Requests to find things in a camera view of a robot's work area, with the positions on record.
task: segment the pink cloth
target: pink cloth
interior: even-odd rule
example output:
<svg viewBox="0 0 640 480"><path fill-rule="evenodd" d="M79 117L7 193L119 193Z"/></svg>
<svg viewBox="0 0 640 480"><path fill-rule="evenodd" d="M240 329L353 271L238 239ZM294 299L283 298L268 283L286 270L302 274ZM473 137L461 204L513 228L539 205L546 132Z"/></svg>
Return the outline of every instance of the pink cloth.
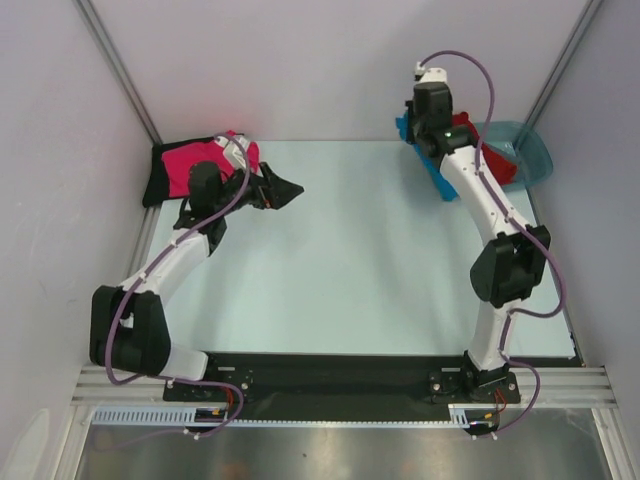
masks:
<svg viewBox="0 0 640 480"><path fill-rule="evenodd" d="M229 130L229 135L240 139L240 135ZM189 171L200 162L215 162L223 173L223 179L229 178L240 165L232 157L233 151L238 150L234 143L228 142L224 147L215 140L210 142L194 142L162 154L162 162L169 176L169 198L186 197L189 195ZM249 165L254 172L258 171L260 163L260 149L258 144L250 142L246 149L249 155Z"/></svg>

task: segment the blue cloth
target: blue cloth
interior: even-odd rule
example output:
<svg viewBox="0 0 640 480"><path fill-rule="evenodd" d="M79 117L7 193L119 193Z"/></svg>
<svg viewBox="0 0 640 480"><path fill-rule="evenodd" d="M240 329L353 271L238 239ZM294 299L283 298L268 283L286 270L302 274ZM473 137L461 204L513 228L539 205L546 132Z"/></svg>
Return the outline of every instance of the blue cloth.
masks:
<svg viewBox="0 0 640 480"><path fill-rule="evenodd" d="M405 142L407 141L407 129L409 128L408 123L409 123L409 120L406 112L402 117L396 118L396 127L398 128L398 133L400 134L400 138ZM444 177L433 165L431 160L425 157L420 152L420 148L418 147L418 145L413 145L413 149L418 154L418 157L420 157L420 160L422 160L422 163L424 164L424 166L427 167L429 174L431 174L433 183L436 184L436 187L438 188L438 191L440 192L440 196L442 197L442 199L446 202L450 202L451 200L456 198L458 196L458 192L456 192L453 186L444 179Z"/></svg>

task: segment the shiny floor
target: shiny floor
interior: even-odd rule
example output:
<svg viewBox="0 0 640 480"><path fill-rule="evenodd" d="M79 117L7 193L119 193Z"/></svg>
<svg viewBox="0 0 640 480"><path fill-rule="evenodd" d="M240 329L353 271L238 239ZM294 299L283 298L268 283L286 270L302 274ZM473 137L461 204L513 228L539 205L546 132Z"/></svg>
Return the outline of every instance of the shiny floor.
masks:
<svg viewBox="0 0 640 480"><path fill-rule="evenodd" d="M104 451L152 431L92 427L76 480L611 478L589 410L534 411L498 441L460 430L235 427Z"/></svg>

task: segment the metal frame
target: metal frame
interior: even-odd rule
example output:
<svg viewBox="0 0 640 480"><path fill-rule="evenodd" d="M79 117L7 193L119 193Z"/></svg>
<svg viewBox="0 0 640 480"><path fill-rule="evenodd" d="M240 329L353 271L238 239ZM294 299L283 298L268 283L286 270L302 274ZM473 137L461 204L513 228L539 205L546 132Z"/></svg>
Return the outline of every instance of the metal frame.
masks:
<svg viewBox="0 0 640 480"><path fill-rule="evenodd" d="M122 61L104 23L99 17L91 0L74 0L89 32L96 41L105 61L113 71L121 85L127 100L136 112L147 135L154 144L161 144L151 116L149 115L141 96L136 89L131 76ZM541 112L547 105L569 61L575 54L585 32L599 11L603 0L589 0L574 30L571 32L544 88L538 96L532 110L527 117L527 123L535 124ZM157 221L159 209L154 208L146 212L140 228L140 236L133 253L128 273L137 270L143 263L151 243L152 232ZM542 368L539 370L542 378L542 390L535 408L589 408L592 409L597 424L606 458L614 479L633 479L638 477L635 459L628 450L627 439L624 435L620 413L617 409L615 397L609 380L603 368ZM517 381L522 395L522 404L510 408L522 408L531 398L535 379L528 370L515 369ZM57 461L54 462L51 479L74 478L82 458L84 443L96 410L108 411L110 408L149 408L162 411L165 408L182 408L192 411L195 406L203 407L202 403L174 403L167 404L162 400L165 384L160 380L140 379L134 384L116 387L109 383L104 369L96 366L83 368L76 387L71 406L67 415L66 428L61 441ZM459 412L463 409L482 408L482 405L450 405L452 422L460 426ZM429 422L417 422L417 428L429 428ZM287 426L362 426L361 424L309 424L308 422L284 423ZM237 422L246 426L273 426L269 422ZM405 424L377 423L370 425L375 428L406 426Z"/></svg>

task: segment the blue basket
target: blue basket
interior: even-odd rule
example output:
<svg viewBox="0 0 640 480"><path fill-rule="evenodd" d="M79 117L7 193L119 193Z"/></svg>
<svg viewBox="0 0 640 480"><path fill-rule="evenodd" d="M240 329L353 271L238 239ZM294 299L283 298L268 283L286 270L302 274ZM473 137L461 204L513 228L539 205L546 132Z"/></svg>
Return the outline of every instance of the blue basket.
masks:
<svg viewBox="0 0 640 480"><path fill-rule="evenodd" d="M478 131L482 123L475 124ZM407 114L396 118L396 127L400 138L407 138ZM549 151L540 136L530 127L518 122L492 122L487 133L486 143L493 150L518 167L513 183L504 185L505 191L521 190L547 179L553 172L553 162ZM433 166L431 160L420 153L417 145L414 150L435 183L443 200L450 202L458 196L453 186L447 182Z"/></svg>

